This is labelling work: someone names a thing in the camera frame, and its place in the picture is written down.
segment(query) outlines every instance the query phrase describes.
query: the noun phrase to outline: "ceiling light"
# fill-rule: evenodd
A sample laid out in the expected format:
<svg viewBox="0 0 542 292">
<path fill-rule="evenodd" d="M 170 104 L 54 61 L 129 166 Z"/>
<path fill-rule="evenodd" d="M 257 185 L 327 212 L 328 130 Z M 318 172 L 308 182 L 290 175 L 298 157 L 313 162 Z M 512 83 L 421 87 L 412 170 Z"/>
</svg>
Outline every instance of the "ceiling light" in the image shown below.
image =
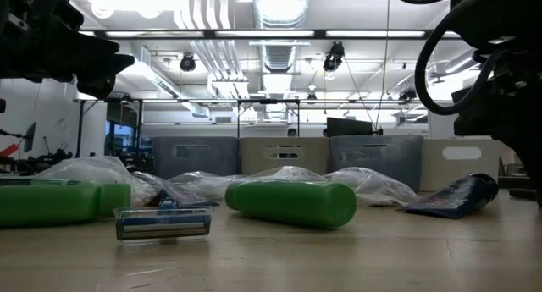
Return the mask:
<svg viewBox="0 0 542 292">
<path fill-rule="evenodd" d="M 96 35 L 94 35 L 93 31 L 82 30 L 82 31 L 79 32 L 79 34 L 96 37 Z"/>
<path fill-rule="evenodd" d="M 460 63 L 456 64 L 455 66 L 446 69 L 446 73 L 450 73 L 450 74 L 451 74 L 451 73 L 455 73 L 455 72 L 457 72 L 461 67 L 463 67 L 465 64 L 470 63 L 470 62 L 472 62 L 472 61 L 473 61 L 472 58 L 466 58 L 465 60 L 461 61 Z"/>
<path fill-rule="evenodd" d="M 188 37 L 188 38 L 201 38 L 203 32 L 200 30 L 141 30 L 141 31 L 129 31 L 129 30 L 108 30 L 105 32 L 112 38 L 175 38 L 175 37 Z"/>
<path fill-rule="evenodd" d="M 155 102 L 155 103 L 165 103 L 165 102 L 177 102 L 176 99 L 147 99 L 143 100 L 143 102 Z"/>
<path fill-rule="evenodd" d="M 314 30 L 217 30 L 217 37 L 288 37 L 314 36 Z"/>
<path fill-rule="evenodd" d="M 149 126 L 166 126 L 166 125 L 175 125 L 175 123 L 143 123 L 144 125 Z"/>
<path fill-rule="evenodd" d="M 326 80 L 334 80 L 335 76 L 337 75 L 336 71 L 333 72 L 324 72 L 324 77 Z"/>
<path fill-rule="evenodd" d="M 308 47 L 311 42 L 306 41 L 249 41 L 251 47 Z"/>
<path fill-rule="evenodd" d="M 421 38 L 423 30 L 328 30 L 326 37 Z"/>
<path fill-rule="evenodd" d="M 459 38 L 459 34 L 457 33 L 454 33 L 454 32 L 451 32 L 451 31 L 447 31 L 444 35 L 443 35 L 444 38 Z"/>
</svg>

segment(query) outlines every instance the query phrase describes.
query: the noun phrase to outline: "storage bin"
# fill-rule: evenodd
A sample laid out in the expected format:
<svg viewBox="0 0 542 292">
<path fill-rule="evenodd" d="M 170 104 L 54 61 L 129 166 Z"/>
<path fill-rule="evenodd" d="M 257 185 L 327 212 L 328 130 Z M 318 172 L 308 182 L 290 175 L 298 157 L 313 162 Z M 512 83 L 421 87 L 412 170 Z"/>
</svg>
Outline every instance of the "storage bin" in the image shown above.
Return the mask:
<svg viewBox="0 0 542 292">
<path fill-rule="evenodd" d="M 420 191 L 423 137 L 346 135 L 331 138 L 330 171 L 370 168 Z"/>
<path fill-rule="evenodd" d="M 163 179 L 194 171 L 227 176 L 241 169 L 236 137 L 157 137 L 152 153 L 156 175 Z"/>
<path fill-rule="evenodd" d="M 251 175 L 267 169 L 297 166 L 326 174 L 328 138 L 242 138 L 241 172 Z"/>
<path fill-rule="evenodd" d="M 438 190 L 470 173 L 499 178 L 502 144 L 497 140 L 425 140 L 422 190 Z"/>
</svg>

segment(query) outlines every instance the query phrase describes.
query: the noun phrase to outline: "green bottle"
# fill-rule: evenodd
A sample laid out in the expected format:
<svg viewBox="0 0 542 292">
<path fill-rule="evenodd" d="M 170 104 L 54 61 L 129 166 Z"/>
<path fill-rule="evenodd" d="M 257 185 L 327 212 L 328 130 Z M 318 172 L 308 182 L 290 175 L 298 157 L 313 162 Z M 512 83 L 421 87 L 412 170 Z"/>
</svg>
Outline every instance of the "green bottle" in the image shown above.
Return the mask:
<svg viewBox="0 0 542 292">
<path fill-rule="evenodd" d="M 0 179 L 0 225 L 84 223 L 130 206 L 130 186 L 38 179 Z"/>
<path fill-rule="evenodd" d="M 230 185 L 225 200 L 250 217 L 317 228 L 345 225 L 357 208 L 354 191 L 341 183 L 245 182 Z"/>
</svg>

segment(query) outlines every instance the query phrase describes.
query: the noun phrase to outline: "clear plastic bag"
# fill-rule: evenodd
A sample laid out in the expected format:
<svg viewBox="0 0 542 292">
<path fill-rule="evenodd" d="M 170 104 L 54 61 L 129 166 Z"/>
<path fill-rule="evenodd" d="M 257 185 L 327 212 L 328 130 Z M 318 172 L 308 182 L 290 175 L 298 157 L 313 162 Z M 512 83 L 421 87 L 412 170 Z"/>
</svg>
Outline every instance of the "clear plastic bag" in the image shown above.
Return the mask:
<svg viewBox="0 0 542 292">
<path fill-rule="evenodd" d="M 241 178 L 243 178 L 242 175 L 221 177 L 216 174 L 198 171 L 180 174 L 169 179 L 169 182 L 177 185 L 182 190 L 203 196 L 208 200 L 221 201 L 224 199 L 228 186 Z"/>
<path fill-rule="evenodd" d="M 205 197 L 188 190 L 180 185 L 176 185 L 170 181 L 159 178 L 152 174 L 135 172 L 134 177 L 150 184 L 158 193 L 163 191 L 165 194 L 160 195 L 161 199 L 171 197 L 175 199 L 181 206 L 217 206 L 213 201 L 207 200 Z"/>
<path fill-rule="evenodd" d="M 325 177 L 316 174 L 308 169 L 299 168 L 296 166 L 283 166 L 262 171 L 252 176 L 248 176 L 241 181 L 253 180 L 286 180 L 286 181 L 321 181 L 327 182 Z"/>
<path fill-rule="evenodd" d="M 408 185 L 368 168 L 343 168 L 324 177 L 350 186 L 364 207 L 405 206 L 420 199 Z"/>
<path fill-rule="evenodd" d="M 131 188 L 133 207 L 147 205 L 158 194 L 148 183 L 132 177 L 117 157 L 83 157 L 63 160 L 33 178 L 67 179 L 97 184 L 128 184 Z"/>
<path fill-rule="evenodd" d="M 204 196 L 209 200 L 221 201 L 231 183 L 267 180 L 341 182 L 354 190 L 359 205 L 365 207 L 405 206 L 407 203 L 420 199 L 407 185 L 368 168 L 344 168 L 321 176 L 308 169 L 284 166 L 245 178 L 242 176 L 220 177 L 216 174 L 193 172 L 179 175 L 169 181 L 182 190 Z"/>
</svg>

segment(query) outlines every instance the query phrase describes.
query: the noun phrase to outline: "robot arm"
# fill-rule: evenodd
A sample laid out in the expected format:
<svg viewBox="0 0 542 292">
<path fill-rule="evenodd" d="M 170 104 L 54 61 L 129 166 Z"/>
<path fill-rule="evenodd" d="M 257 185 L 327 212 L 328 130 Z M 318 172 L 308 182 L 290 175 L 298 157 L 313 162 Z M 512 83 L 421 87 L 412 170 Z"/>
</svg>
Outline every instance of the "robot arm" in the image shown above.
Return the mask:
<svg viewBox="0 0 542 292">
<path fill-rule="evenodd" d="M 442 0 L 402 0 L 428 4 Z M 426 41 L 415 70 L 416 93 L 423 105 L 439 115 L 459 114 L 456 135 L 490 135 L 516 152 L 538 192 L 542 177 L 536 162 L 542 148 L 529 128 L 537 119 L 542 97 L 542 47 L 538 26 L 542 0 L 451 0 L 451 11 Z M 473 60 L 483 68 L 472 87 L 452 94 L 453 106 L 442 107 L 428 94 L 425 69 L 442 36 L 453 30 L 477 49 Z"/>
<path fill-rule="evenodd" d="M 134 63 L 119 44 L 79 33 L 83 15 L 67 0 L 0 0 L 0 78 L 70 82 L 99 99 Z"/>
</svg>

